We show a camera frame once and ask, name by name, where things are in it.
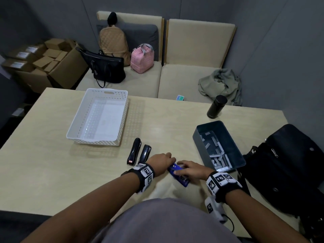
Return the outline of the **blue stapler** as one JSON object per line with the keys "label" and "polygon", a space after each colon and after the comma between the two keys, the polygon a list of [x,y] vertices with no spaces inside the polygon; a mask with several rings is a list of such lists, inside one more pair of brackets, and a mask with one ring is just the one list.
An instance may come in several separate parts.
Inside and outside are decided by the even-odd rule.
{"label": "blue stapler", "polygon": [[187,176],[181,176],[181,175],[174,174],[175,171],[179,171],[179,170],[183,170],[183,168],[181,166],[177,165],[176,163],[174,163],[168,167],[168,172],[170,173],[170,175],[174,179],[176,179],[183,187],[186,188],[190,181]]}

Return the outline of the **black stapler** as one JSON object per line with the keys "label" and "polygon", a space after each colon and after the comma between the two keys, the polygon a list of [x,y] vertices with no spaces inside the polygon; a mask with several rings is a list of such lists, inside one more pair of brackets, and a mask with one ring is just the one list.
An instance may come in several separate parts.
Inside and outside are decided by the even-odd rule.
{"label": "black stapler", "polygon": [[143,149],[142,149],[138,164],[145,163],[148,160],[150,152],[151,152],[151,146],[145,144]]}
{"label": "black stapler", "polygon": [[127,159],[127,165],[129,165],[129,166],[136,165],[137,157],[138,157],[138,154],[139,154],[139,151],[140,151],[140,148],[141,148],[141,144],[142,144],[142,142],[141,142],[140,138],[136,138],[134,140],[131,152],[130,152],[130,154],[128,156],[128,159]]}

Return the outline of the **person's right forearm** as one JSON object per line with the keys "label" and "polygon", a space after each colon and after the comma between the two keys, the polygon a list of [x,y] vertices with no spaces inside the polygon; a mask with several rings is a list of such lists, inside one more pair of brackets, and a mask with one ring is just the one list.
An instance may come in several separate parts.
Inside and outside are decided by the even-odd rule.
{"label": "person's right forearm", "polygon": [[246,231],[259,243],[310,243],[302,234],[241,189],[227,193],[225,201]]}

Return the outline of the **black cylindrical tumbler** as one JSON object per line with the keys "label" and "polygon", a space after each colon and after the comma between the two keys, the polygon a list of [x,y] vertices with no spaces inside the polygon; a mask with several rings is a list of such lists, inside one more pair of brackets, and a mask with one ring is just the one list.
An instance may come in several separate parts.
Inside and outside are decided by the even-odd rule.
{"label": "black cylindrical tumbler", "polygon": [[220,114],[223,107],[227,104],[227,98],[222,95],[216,96],[215,100],[211,104],[208,112],[207,117],[210,119],[215,119]]}

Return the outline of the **beige sofa seat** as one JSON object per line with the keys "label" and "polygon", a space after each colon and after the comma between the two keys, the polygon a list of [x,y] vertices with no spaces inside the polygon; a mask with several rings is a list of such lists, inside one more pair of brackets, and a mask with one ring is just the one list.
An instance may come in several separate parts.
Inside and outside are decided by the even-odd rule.
{"label": "beige sofa seat", "polygon": [[[106,20],[111,12],[97,12],[98,20]],[[162,70],[161,58],[163,48],[163,25],[164,18],[161,16],[135,15],[127,13],[116,13],[119,22],[134,23],[134,24],[154,24],[158,27],[159,32],[159,59],[154,61],[153,67],[146,72],[139,74],[130,66],[124,66],[126,78],[119,84],[106,83],[104,88],[116,90],[127,90],[131,96],[157,98],[160,76]],[[99,88],[98,83],[94,79],[94,75],[89,68],[83,79],[76,87],[77,91],[86,91],[89,88]]]}
{"label": "beige sofa seat", "polygon": [[221,68],[237,27],[234,24],[170,19],[157,97],[211,103],[199,92],[199,79]]}

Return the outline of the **tan quilted backpack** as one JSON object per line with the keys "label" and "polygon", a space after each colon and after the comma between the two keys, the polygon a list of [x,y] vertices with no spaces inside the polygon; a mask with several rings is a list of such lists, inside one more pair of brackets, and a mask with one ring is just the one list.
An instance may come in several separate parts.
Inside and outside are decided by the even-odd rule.
{"label": "tan quilted backpack", "polygon": [[130,66],[131,53],[126,35],[120,28],[112,25],[101,29],[99,46],[105,55],[123,58],[124,66]]}

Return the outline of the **black leather handbag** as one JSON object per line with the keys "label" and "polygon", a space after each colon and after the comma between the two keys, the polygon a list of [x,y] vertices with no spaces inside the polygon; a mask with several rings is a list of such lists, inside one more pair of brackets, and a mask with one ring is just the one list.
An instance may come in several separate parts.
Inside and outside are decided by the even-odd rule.
{"label": "black leather handbag", "polygon": [[100,88],[104,88],[106,83],[119,84],[126,78],[124,58],[107,56],[102,50],[93,53],[78,46],[75,49],[90,67]]}

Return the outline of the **person's grey shirt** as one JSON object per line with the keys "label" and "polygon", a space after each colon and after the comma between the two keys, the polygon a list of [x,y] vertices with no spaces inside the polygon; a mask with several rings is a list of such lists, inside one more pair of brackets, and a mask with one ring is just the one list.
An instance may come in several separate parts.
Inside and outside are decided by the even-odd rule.
{"label": "person's grey shirt", "polygon": [[91,243],[241,243],[217,219],[180,199],[150,199],[120,214]]}

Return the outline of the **person's right hand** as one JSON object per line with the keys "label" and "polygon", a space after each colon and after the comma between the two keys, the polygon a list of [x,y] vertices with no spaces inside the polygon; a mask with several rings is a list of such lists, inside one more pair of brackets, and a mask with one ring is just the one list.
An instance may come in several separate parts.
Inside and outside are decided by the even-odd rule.
{"label": "person's right hand", "polygon": [[189,171],[190,175],[187,176],[189,177],[190,180],[195,179],[195,180],[207,181],[209,175],[215,171],[212,168],[188,160],[178,161],[177,165],[182,166],[183,169],[190,170]]}

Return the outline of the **olive green jacket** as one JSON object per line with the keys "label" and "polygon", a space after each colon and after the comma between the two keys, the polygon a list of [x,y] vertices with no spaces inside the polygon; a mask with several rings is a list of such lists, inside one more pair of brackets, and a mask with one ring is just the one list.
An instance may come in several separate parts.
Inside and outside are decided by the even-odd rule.
{"label": "olive green jacket", "polygon": [[198,81],[201,95],[215,100],[218,95],[226,97],[227,105],[242,106],[242,83],[232,69],[218,68]]}

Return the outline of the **pile of silver staple strips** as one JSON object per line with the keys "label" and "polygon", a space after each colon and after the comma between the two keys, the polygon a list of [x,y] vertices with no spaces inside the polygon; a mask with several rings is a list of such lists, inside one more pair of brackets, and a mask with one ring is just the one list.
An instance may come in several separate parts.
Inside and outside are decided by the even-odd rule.
{"label": "pile of silver staple strips", "polygon": [[213,131],[200,134],[213,167],[218,172],[226,172],[232,168],[228,155],[225,153],[219,139]]}

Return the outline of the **grey cushion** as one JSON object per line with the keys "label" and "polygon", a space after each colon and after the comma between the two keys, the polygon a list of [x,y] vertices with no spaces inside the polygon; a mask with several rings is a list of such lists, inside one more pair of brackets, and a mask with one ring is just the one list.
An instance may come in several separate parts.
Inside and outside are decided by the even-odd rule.
{"label": "grey cushion", "polygon": [[141,44],[149,44],[154,50],[154,61],[159,59],[159,32],[158,27],[154,24],[134,24],[119,21],[99,20],[96,28],[98,35],[103,28],[114,24],[121,29],[126,37],[129,52],[132,53]]}

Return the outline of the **pile of small cardboard boxes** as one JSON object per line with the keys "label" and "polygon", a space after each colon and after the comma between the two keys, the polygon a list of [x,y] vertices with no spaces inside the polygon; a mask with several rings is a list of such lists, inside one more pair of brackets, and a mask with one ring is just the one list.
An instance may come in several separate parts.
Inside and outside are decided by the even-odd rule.
{"label": "pile of small cardboard boxes", "polygon": [[0,65],[7,71],[49,73],[78,45],[75,40],[51,38],[43,43],[24,45],[8,53]]}

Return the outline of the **dark grey metal box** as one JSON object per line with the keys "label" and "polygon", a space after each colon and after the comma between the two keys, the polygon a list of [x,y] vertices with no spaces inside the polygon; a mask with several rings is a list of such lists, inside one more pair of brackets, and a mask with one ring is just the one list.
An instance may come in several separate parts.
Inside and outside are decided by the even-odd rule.
{"label": "dark grey metal box", "polygon": [[208,131],[213,131],[214,134],[219,139],[225,153],[228,155],[229,161],[232,165],[232,168],[226,172],[235,171],[237,168],[243,167],[246,164],[245,159],[243,158],[241,152],[239,151],[237,145],[235,144],[233,138],[229,134],[225,125],[221,121],[215,121],[210,123],[205,123],[198,125],[192,136],[193,141],[197,147],[198,153],[202,160],[202,163],[209,168],[214,169],[211,159],[206,151],[205,145],[200,138],[200,134]]}

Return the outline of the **marker-printed left wrist band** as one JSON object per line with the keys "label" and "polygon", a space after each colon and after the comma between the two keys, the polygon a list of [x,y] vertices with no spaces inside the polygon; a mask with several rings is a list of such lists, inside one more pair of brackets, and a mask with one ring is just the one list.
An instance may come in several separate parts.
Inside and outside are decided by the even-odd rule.
{"label": "marker-printed left wrist band", "polygon": [[155,177],[154,169],[147,163],[139,163],[130,170],[121,174],[121,176],[134,173],[137,175],[140,181],[140,187],[136,191],[137,194],[144,192],[150,185]]}

